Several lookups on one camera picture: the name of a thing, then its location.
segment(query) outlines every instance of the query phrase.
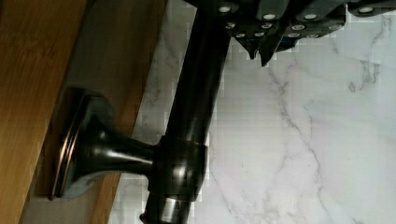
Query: wooden door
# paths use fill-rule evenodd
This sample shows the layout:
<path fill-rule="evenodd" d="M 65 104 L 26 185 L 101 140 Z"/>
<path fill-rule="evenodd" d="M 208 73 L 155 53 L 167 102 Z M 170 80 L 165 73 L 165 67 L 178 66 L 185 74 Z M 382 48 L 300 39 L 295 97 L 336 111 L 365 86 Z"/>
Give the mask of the wooden door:
<path fill-rule="evenodd" d="M 42 182 L 37 179 L 37 167 L 45 167 L 48 159 L 42 148 L 50 139 L 50 120 L 68 85 L 103 93 L 117 111 L 117 126 L 126 133 L 133 130 L 165 2 L 129 1 L 125 5 L 131 7 L 128 10 L 120 6 L 127 4 L 124 0 L 113 1 L 113 5 L 103 2 L 116 10 L 113 15 L 117 16 L 108 21 L 93 16 L 91 19 L 100 23 L 93 28 L 91 22 L 84 22 L 90 17 L 90 9 L 106 9 L 95 8 L 96 3 L 91 5 L 87 0 L 2 2 L 0 223 L 107 223 L 119 175 L 102 178 L 90 193 L 66 203 L 35 195 L 37 183 Z M 134 25 L 125 30 L 124 21 Z M 113 29 L 99 36 L 102 26 Z M 88 41 L 92 34 L 96 36 Z M 124 39 L 118 40 L 128 43 L 124 46 L 127 49 L 120 43 L 112 45 L 111 39 L 120 35 Z"/>

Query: black plastic object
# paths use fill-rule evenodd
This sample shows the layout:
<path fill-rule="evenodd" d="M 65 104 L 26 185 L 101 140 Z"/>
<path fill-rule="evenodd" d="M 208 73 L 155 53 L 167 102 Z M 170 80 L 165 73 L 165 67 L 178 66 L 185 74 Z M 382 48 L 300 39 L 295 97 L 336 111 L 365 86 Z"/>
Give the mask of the black plastic object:
<path fill-rule="evenodd" d="M 346 0 L 315 0 L 308 4 L 296 15 L 298 21 L 321 21 L 325 19 L 337 7 L 344 6 Z M 316 15 L 315 18 L 307 19 L 307 15 Z"/>
<path fill-rule="evenodd" d="M 396 10 L 395 0 L 353 0 L 348 3 L 348 10 L 357 17 L 372 17 Z"/>
<path fill-rule="evenodd" d="M 258 4 L 256 19 L 260 21 L 266 20 L 265 15 L 274 15 L 273 20 L 282 18 L 288 8 L 290 0 L 261 0 Z"/>
<path fill-rule="evenodd" d="M 195 7 L 200 8 L 208 16 L 224 16 L 234 13 L 239 9 L 239 0 L 185 0 Z M 220 8 L 228 7 L 229 10 L 222 11 Z"/>

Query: door handle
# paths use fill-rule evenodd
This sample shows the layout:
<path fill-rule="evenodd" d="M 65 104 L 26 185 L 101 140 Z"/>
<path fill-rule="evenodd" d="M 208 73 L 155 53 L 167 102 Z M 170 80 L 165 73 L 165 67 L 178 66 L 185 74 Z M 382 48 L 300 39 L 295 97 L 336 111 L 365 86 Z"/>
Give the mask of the door handle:
<path fill-rule="evenodd" d="M 187 222 L 205 179 L 205 140 L 230 43 L 213 20 L 197 12 L 167 130 L 156 146 L 113 128 L 113 109 L 103 95 L 67 91 L 61 105 L 71 107 L 54 166 L 51 200 L 77 197 L 98 175 L 144 175 L 150 194 L 140 219 L 147 224 Z"/>

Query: white marble surface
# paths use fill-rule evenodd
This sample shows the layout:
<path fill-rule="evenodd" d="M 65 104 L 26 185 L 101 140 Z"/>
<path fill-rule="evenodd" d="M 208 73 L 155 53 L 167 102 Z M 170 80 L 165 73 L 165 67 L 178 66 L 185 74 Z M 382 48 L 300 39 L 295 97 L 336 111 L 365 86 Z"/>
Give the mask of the white marble surface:
<path fill-rule="evenodd" d="M 396 222 L 395 15 L 349 16 L 264 68 L 232 41 L 189 223 Z M 170 1 L 136 139 L 165 132 L 193 16 Z M 110 224 L 140 223 L 147 183 L 122 176 Z"/>

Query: gray marble veining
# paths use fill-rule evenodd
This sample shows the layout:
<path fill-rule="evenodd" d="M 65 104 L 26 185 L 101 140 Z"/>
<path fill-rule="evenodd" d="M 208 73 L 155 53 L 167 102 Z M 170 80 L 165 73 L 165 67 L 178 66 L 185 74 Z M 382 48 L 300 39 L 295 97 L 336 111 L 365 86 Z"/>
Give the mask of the gray marble veining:
<path fill-rule="evenodd" d="M 232 41 L 189 223 L 394 223 L 395 15 L 349 16 L 264 68 Z M 136 139 L 155 144 L 165 132 L 193 17 L 169 2 Z M 147 183 L 122 176 L 110 224 L 140 223 Z"/>

